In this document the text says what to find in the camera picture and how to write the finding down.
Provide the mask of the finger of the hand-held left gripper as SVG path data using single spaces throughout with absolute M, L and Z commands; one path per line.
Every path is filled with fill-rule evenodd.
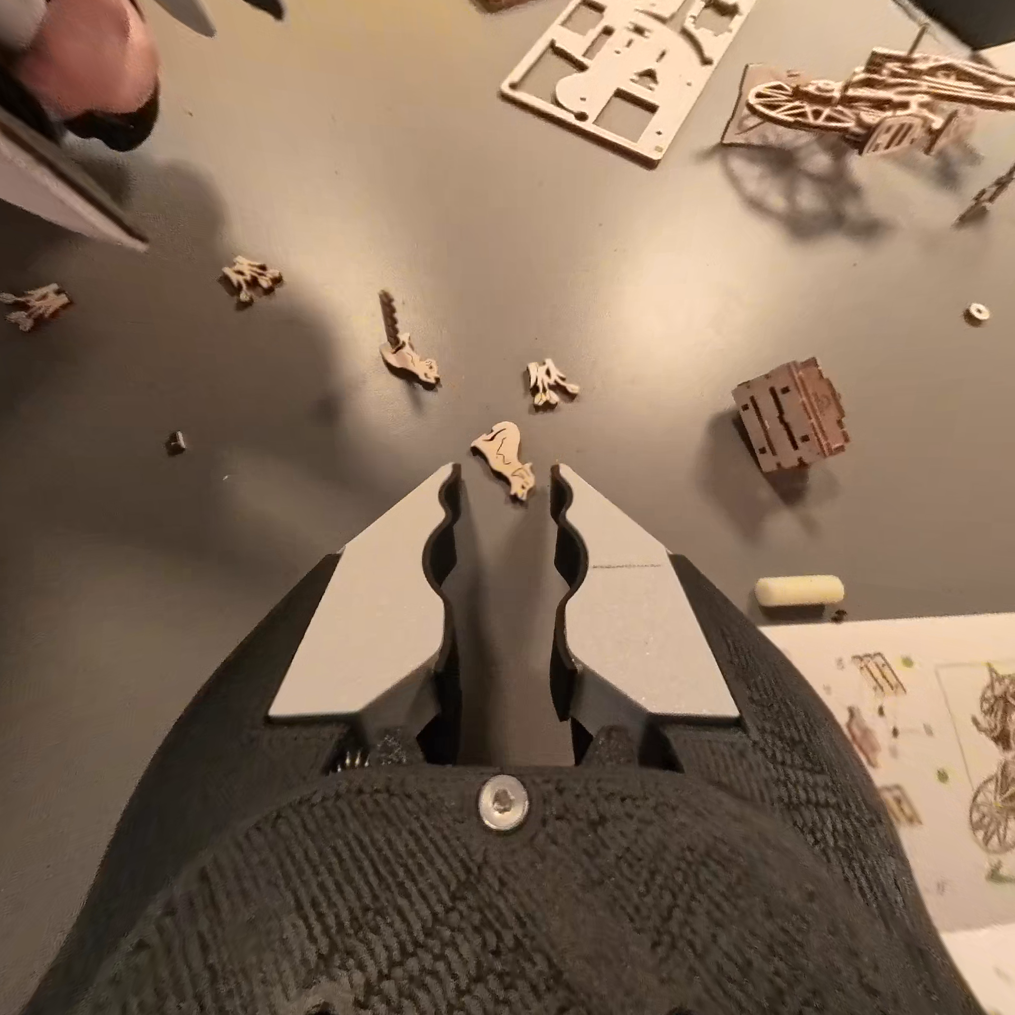
M 167 14 L 188 29 L 203 37 L 215 37 L 217 27 L 203 1 L 155 1 Z M 284 22 L 287 6 L 284 1 L 243 1 L 243 5 L 254 8 L 275 22 Z
M 2 198 L 85 237 L 144 251 L 136 222 L 57 144 L 2 111 Z

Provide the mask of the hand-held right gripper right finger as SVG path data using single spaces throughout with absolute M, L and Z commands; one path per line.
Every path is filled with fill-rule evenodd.
M 567 584 L 550 686 L 573 748 L 608 727 L 642 749 L 671 720 L 736 726 L 741 710 L 667 547 L 571 465 L 550 480 L 554 564 Z

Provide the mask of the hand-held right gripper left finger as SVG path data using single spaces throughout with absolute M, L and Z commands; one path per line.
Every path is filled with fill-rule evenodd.
M 269 709 L 276 725 L 352 724 L 368 744 L 402 727 L 458 760 L 462 679 L 443 585 L 456 563 L 462 466 L 439 466 L 339 552 Z

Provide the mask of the wooden chicken cutout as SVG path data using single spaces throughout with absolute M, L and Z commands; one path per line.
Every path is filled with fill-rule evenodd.
M 386 365 L 398 376 L 426 389 L 435 389 L 440 384 L 438 362 L 422 355 L 410 336 L 400 337 L 394 344 L 386 341 L 379 350 Z
M 521 431 L 514 422 L 496 423 L 470 443 L 470 451 L 480 455 L 493 474 L 503 478 L 511 499 L 525 504 L 537 484 L 531 463 L 522 462 Z

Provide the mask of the wooden parts sheet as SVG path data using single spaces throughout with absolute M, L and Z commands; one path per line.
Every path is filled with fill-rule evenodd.
M 501 97 L 653 168 L 756 6 L 569 2 L 503 81 Z

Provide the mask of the wooden cart model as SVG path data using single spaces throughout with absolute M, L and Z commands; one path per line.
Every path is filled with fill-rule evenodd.
M 1013 78 L 978 60 L 875 47 L 845 80 L 752 64 L 722 138 L 782 146 L 792 135 L 830 135 L 862 157 L 917 149 L 933 157 L 965 141 L 978 110 L 1013 99 Z

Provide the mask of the person's left hand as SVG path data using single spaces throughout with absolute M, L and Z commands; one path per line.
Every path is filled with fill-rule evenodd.
M 14 57 L 14 77 L 58 121 L 132 115 L 159 92 L 160 58 L 130 1 L 55 1 L 33 41 Z

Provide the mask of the white cylinder eraser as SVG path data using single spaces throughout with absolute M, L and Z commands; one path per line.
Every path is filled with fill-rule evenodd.
M 754 585 L 756 602 L 768 611 L 826 608 L 843 603 L 846 590 L 837 575 L 766 576 Z

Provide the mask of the instruction booklet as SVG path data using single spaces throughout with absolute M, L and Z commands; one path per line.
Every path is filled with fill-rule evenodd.
M 1014 1013 L 1014 615 L 764 633 L 852 742 L 975 997 Z

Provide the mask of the dark wooden stick part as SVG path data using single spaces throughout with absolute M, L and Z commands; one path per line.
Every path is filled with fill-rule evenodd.
M 954 226 L 962 227 L 983 220 L 990 213 L 995 203 L 1013 187 L 1014 175 L 1015 167 L 1013 162 L 1004 173 L 991 180 L 974 194 L 969 204 L 960 215 L 956 216 Z

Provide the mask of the black equipment case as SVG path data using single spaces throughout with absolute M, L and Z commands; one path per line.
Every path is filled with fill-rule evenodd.
M 910 1 L 973 51 L 1014 42 L 1014 1 Z

